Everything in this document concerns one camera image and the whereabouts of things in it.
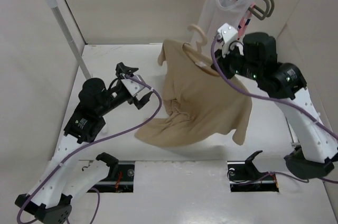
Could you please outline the beige wooden hanger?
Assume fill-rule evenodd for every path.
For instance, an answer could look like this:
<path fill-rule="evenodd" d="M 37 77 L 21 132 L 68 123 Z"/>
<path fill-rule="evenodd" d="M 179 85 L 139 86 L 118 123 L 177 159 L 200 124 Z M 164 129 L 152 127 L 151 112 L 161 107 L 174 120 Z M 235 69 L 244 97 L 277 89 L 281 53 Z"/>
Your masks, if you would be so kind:
<path fill-rule="evenodd" d="M 198 53 L 199 55 L 202 54 L 202 47 L 206 46 L 208 43 L 207 36 L 205 32 L 196 24 L 190 24 L 187 27 L 187 30 L 190 32 L 196 32 L 198 33 L 200 39 L 195 42 L 196 45 L 196 50 L 192 48 L 192 46 L 189 43 L 184 43 L 183 44 L 183 51 L 187 55 L 187 57 L 193 62 L 193 63 L 198 63 L 200 62 L 195 56 L 194 53 Z"/>

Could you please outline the beige t shirt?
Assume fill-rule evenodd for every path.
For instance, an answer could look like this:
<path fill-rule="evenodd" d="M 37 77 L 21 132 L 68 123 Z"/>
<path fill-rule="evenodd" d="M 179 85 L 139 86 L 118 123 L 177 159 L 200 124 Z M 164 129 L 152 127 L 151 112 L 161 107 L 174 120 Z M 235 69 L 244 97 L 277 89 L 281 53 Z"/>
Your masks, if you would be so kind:
<path fill-rule="evenodd" d="M 234 132 L 237 145 L 245 142 L 252 100 L 234 90 L 216 71 L 208 74 L 196 59 L 210 66 L 211 59 L 189 43 L 164 40 L 157 63 L 167 65 L 162 92 L 167 118 L 154 118 L 135 137 L 157 147 L 180 147 L 219 133 Z"/>

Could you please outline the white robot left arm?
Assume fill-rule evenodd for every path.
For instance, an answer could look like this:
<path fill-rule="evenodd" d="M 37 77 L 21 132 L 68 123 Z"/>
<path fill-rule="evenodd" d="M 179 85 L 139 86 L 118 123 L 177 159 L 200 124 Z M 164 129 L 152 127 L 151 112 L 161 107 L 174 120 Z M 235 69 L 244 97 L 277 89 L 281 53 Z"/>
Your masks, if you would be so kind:
<path fill-rule="evenodd" d="M 65 223 L 74 200 L 103 178 L 112 180 L 116 177 L 118 160 L 110 154 L 101 153 L 78 182 L 70 182 L 81 154 L 98 143 L 97 135 L 106 124 L 104 115 L 125 102 L 142 108 L 143 103 L 137 99 L 137 94 L 144 89 L 144 82 L 137 71 L 138 68 L 120 62 L 116 65 L 116 77 L 109 86 L 100 78 L 90 78 L 83 83 L 78 95 L 79 103 L 42 177 L 30 192 L 18 195 L 15 200 L 15 205 L 19 207 L 18 223 L 22 223 L 24 212 L 33 216 L 31 223 Z"/>

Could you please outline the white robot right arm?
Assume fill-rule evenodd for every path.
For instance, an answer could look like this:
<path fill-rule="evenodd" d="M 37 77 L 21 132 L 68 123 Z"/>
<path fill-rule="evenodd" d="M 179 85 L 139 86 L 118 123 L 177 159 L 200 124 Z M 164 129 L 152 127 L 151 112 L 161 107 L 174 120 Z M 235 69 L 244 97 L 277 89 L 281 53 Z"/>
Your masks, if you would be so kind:
<path fill-rule="evenodd" d="M 291 124 L 297 146 L 285 156 L 289 171 L 302 180 L 324 179 L 337 161 L 337 135 L 326 128 L 311 104 L 298 67 L 277 61 L 275 39 L 262 32 L 245 36 L 243 52 L 230 32 L 215 40 L 210 58 L 187 42 L 164 40 L 157 62 L 167 65 L 162 103 L 167 118 L 151 118 L 135 136 L 157 147 L 181 147 L 214 134 L 233 133 L 242 145 L 254 95 L 238 76 L 254 80 Z"/>

